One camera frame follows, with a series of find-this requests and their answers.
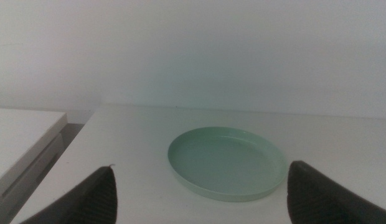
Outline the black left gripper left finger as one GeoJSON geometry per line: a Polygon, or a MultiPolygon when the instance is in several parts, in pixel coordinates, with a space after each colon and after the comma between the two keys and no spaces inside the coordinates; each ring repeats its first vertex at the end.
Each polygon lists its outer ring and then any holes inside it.
{"type": "Polygon", "coordinates": [[[24,224],[115,224],[118,197],[113,169],[103,166],[24,224]]]}

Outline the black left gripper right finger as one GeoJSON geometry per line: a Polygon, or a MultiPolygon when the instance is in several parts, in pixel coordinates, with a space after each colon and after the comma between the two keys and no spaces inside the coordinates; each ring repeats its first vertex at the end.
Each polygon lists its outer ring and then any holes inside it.
{"type": "Polygon", "coordinates": [[[386,224],[386,209],[303,161],[290,164],[287,207],[292,223],[386,224]]]}

